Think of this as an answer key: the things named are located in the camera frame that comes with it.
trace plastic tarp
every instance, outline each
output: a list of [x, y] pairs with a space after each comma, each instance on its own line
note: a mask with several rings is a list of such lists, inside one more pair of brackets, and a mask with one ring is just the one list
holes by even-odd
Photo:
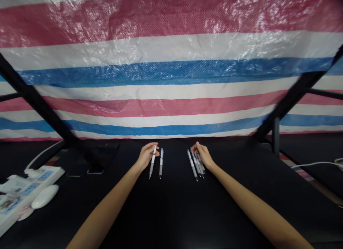
[[[303, 72], [330, 68], [343, 0], [0, 0], [0, 52], [80, 138], [249, 135]], [[318, 87], [343, 91], [343, 63]], [[0, 78], [0, 94], [11, 88]], [[307, 95], [281, 132], [337, 131]], [[22, 99], [0, 139], [59, 140]]]

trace white pen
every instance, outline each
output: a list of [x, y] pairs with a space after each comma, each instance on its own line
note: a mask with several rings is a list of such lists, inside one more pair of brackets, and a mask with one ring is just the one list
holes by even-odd
[[162, 166], [163, 166], [163, 148], [161, 148], [161, 155], [160, 155], [160, 179], [162, 177]]
[[205, 172], [205, 166], [203, 164], [203, 162], [201, 161], [201, 158], [200, 158], [200, 153], [198, 150], [195, 151], [195, 154], [197, 155], [197, 158], [199, 159], [199, 162], [200, 162], [200, 166], [201, 166], [201, 169], [203, 170], [204, 174], [206, 174]]
[[155, 162], [155, 155], [156, 155], [156, 149], [157, 149], [157, 145], [155, 145], [154, 154], [153, 154], [153, 157], [152, 157], [152, 159], [151, 159], [150, 171], [149, 171], [149, 179], [151, 178], [151, 174], [153, 173], [154, 162]]
[[192, 147], [190, 148], [190, 151], [191, 151], [191, 153], [192, 153], [192, 155], [193, 155], [194, 164], [195, 164], [195, 167], [197, 168], [197, 172], [198, 172], [199, 176], [202, 177], [202, 178], [204, 178], [204, 177], [202, 176], [202, 174], [201, 174], [201, 172], [202, 172], [203, 170], [201, 169], [200, 163], [198, 163], [197, 159], [195, 158], [195, 155], [194, 155], [194, 153], [193, 153], [193, 151], [192, 151]]
[[198, 181], [198, 176], [197, 176], [197, 173], [195, 172], [193, 160], [192, 160], [192, 157], [190, 156], [190, 152], [189, 152], [188, 149], [187, 149], [187, 154], [188, 154], [188, 158], [189, 158], [189, 161], [190, 161], [190, 165], [192, 166], [192, 170], [193, 170], [193, 174], [194, 174], [195, 180]]

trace person's right hand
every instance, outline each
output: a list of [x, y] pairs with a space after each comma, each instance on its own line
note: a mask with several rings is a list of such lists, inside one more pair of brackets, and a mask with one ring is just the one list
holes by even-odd
[[199, 144], [199, 142], [196, 142], [196, 144], [194, 146], [192, 146], [192, 151], [195, 153], [195, 151], [197, 149], [199, 151], [201, 161], [204, 163], [206, 168], [208, 168], [208, 170], [211, 171], [211, 169], [213, 167], [215, 167], [216, 164], [212, 160], [212, 157], [211, 157], [210, 153], [208, 152], [207, 147], [205, 145]]

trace cable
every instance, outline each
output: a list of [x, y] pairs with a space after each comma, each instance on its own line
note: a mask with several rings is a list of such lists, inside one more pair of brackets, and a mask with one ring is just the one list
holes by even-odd
[[43, 153], [45, 153], [46, 151], [48, 151], [50, 148], [54, 147], [55, 145], [59, 144], [63, 142], [63, 140], [57, 142], [56, 144], [53, 144], [52, 146], [46, 148], [44, 151], [42, 151], [40, 154], [38, 154], [28, 165], [27, 167], [25, 168], [25, 170], [29, 169], [31, 167], [31, 165], [38, 159], [39, 156], [41, 156]]
[[296, 167], [311, 166], [311, 165], [322, 164], [322, 163], [334, 164], [334, 165], [337, 165], [337, 166], [343, 168], [343, 165], [342, 165], [342, 164], [339, 164], [339, 163], [331, 163], [331, 162], [328, 162], [328, 161], [320, 161], [320, 162], [317, 162], [317, 163], [310, 163], [310, 164], [301, 164], [301, 165], [292, 166], [291, 168], [294, 169], [294, 168], [296, 168]]

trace white mouse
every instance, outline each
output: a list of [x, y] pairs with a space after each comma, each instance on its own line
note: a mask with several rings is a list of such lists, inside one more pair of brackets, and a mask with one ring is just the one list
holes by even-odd
[[42, 192], [33, 200], [31, 207], [39, 209], [47, 205], [58, 191], [58, 185], [50, 185], [43, 189]]

